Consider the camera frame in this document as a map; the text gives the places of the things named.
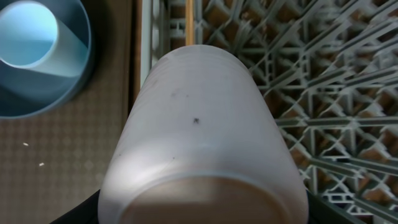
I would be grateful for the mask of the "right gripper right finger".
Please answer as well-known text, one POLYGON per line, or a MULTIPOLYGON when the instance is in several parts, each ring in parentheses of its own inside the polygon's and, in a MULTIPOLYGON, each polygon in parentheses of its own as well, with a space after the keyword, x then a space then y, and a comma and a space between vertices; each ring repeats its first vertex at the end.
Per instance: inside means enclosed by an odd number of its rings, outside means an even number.
POLYGON ((307 191, 308 224, 365 224, 341 208, 307 191))

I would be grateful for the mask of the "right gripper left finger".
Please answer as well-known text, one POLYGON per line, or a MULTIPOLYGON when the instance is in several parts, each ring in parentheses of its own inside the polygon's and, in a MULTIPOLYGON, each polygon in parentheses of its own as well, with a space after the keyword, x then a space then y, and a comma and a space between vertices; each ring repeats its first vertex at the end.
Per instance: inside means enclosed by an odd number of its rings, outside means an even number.
POLYGON ((98 224, 100 190, 50 224, 98 224))

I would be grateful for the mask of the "pink cup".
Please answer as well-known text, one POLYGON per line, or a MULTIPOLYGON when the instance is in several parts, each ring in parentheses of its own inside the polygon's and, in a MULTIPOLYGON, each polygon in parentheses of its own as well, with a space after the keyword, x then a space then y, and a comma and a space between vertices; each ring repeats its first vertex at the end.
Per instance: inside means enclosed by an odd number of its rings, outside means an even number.
POLYGON ((100 223, 306 223, 303 181, 248 69, 190 45, 151 69, 109 164, 100 223))

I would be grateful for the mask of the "wooden chopstick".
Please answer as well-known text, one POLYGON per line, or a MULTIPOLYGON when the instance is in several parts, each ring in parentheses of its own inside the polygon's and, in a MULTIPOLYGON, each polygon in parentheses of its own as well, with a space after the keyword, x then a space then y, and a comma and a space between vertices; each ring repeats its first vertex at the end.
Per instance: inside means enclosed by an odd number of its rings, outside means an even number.
POLYGON ((194 0, 185 1, 185 45, 195 44, 194 0))

